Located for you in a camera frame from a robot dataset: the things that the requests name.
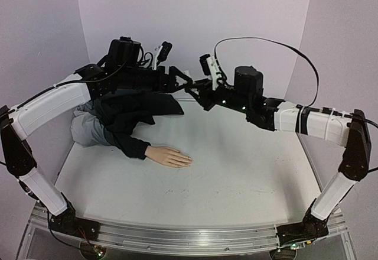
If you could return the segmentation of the black grey jacket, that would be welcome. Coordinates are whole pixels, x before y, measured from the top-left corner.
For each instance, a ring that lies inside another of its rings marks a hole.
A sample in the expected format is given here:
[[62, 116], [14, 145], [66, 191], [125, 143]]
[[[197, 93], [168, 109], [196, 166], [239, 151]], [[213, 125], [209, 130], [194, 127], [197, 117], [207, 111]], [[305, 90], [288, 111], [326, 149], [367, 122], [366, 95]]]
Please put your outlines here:
[[129, 158], [144, 160], [151, 144], [132, 137], [136, 126], [154, 125], [154, 116], [183, 114], [169, 94], [119, 91], [75, 108], [70, 131], [83, 147], [114, 146]]

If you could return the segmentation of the aluminium front rail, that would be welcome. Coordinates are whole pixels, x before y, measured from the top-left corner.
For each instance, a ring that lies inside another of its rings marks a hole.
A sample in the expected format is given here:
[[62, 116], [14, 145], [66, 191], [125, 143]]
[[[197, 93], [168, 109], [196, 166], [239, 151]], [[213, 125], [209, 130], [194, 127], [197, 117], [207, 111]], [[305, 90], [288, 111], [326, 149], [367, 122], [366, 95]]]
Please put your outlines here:
[[346, 222], [340, 210], [336, 210], [330, 216], [327, 236], [284, 246], [279, 243], [276, 225], [178, 229], [102, 221], [99, 222], [97, 239], [89, 241], [52, 231], [49, 228], [50, 217], [47, 209], [36, 204], [31, 213], [30, 224], [53, 232], [54, 236], [60, 239], [67, 238], [107, 248], [163, 255], [252, 254], [283, 248], [296, 250], [337, 236], [342, 242], [349, 239]]

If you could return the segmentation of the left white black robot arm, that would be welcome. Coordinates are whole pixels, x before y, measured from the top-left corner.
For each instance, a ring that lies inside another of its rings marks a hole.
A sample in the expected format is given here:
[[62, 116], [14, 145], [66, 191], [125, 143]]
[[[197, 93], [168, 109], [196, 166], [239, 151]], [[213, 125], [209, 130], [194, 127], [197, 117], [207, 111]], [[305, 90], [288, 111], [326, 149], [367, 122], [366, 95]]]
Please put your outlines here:
[[162, 67], [172, 45], [162, 43], [150, 68], [141, 66], [142, 46], [129, 37], [112, 40], [109, 51], [97, 64], [79, 68], [25, 102], [1, 108], [1, 146], [5, 165], [29, 193], [57, 216], [56, 224], [66, 234], [80, 228], [69, 201], [38, 168], [27, 138], [38, 128], [76, 106], [98, 99], [118, 89], [174, 93], [192, 79], [174, 66]]

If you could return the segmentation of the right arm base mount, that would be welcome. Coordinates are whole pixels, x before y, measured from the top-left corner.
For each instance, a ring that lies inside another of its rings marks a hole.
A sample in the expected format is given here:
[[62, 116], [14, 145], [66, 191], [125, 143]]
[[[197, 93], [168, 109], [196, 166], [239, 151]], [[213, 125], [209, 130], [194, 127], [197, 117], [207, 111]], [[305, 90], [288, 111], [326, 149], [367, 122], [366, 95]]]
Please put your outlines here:
[[313, 241], [328, 235], [328, 218], [321, 220], [311, 214], [308, 209], [301, 222], [280, 225], [277, 227], [279, 243], [281, 246], [298, 242]]

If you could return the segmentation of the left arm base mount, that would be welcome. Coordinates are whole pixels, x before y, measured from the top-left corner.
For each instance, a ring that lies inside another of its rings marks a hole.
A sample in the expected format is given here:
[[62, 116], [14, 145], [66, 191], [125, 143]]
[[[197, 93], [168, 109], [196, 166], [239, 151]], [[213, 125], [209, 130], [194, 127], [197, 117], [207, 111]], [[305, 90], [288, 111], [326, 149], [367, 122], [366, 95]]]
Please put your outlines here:
[[49, 228], [54, 232], [95, 241], [99, 235], [100, 223], [77, 217], [76, 210], [71, 203], [68, 203], [64, 212], [51, 215]]

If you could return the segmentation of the mannequin hand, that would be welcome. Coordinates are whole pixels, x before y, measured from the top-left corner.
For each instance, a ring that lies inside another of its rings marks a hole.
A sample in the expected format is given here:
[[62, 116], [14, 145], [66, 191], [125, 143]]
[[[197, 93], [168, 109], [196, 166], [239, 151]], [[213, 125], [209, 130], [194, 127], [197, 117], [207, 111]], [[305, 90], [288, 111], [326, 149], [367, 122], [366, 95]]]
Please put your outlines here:
[[172, 168], [185, 168], [192, 163], [192, 159], [189, 156], [169, 147], [148, 146], [145, 156], [158, 164]]

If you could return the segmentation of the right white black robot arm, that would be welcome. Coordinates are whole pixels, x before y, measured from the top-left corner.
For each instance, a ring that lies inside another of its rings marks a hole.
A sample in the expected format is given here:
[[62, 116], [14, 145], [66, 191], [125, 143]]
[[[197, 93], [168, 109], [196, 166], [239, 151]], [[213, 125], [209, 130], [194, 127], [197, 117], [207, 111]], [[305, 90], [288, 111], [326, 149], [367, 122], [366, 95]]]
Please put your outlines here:
[[213, 70], [212, 79], [198, 80], [185, 87], [204, 110], [219, 105], [244, 113], [246, 120], [268, 131], [295, 132], [332, 142], [344, 148], [337, 173], [311, 205], [318, 220], [328, 218], [350, 189], [369, 173], [372, 143], [364, 113], [338, 112], [332, 108], [312, 108], [263, 95], [263, 74], [252, 66], [234, 72], [234, 84], [221, 82]]

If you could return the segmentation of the clear nail polish bottle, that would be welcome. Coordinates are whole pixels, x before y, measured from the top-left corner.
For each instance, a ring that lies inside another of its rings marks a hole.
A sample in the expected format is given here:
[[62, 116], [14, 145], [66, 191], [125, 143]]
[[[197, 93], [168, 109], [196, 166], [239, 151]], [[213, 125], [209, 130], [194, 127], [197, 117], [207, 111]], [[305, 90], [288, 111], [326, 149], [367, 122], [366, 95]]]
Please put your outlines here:
[[190, 72], [189, 72], [188, 70], [184, 70], [183, 73], [184, 73], [187, 77], [191, 78], [191, 76], [190, 76]]

